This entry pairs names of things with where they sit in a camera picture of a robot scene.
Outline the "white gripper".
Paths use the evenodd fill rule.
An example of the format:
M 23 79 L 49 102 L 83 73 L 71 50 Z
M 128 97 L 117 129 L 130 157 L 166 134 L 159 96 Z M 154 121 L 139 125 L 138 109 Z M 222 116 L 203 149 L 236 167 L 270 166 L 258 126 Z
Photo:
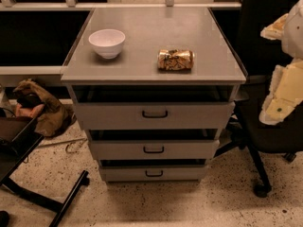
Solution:
M 260 36 L 268 40 L 282 40 L 288 13 L 283 14 L 265 27 Z M 277 65 L 265 97 L 259 121 L 266 125 L 276 125 L 289 116 L 303 101 L 303 61 L 293 60 L 286 67 Z

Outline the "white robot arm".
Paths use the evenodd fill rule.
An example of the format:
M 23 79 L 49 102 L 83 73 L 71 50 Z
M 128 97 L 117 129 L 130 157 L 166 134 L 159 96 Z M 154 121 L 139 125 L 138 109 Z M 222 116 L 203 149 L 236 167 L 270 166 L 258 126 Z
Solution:
M 281 40 L 282 51 L 293 60 L 285 67 L 277 65 L 265 97 L 259 121 L 276 125 L 303 101 L 303 0 L 260 32 L 269 40 Z

